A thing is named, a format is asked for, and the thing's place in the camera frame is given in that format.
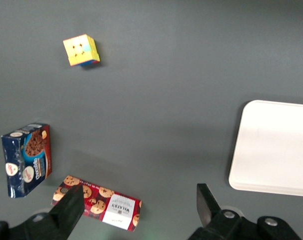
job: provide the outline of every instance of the white plastic board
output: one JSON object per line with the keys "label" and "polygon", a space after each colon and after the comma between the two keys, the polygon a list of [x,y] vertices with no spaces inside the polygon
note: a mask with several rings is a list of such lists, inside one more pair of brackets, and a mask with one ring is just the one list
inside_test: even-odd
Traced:
{"label": "white plastic board", "polygon": [[243,109],[229,174],[237,190],[303,196],[303,105],[254,100]]}

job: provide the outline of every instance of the yellow cube face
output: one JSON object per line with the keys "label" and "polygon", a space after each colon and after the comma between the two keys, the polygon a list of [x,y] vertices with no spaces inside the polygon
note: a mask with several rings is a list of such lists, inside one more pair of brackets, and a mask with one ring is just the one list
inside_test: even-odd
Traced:
{"label": "yellow cube face", "polygon": [[90,61],[100,61],[95,40],[83,34],[63,41],[71,66],[81,65]]}

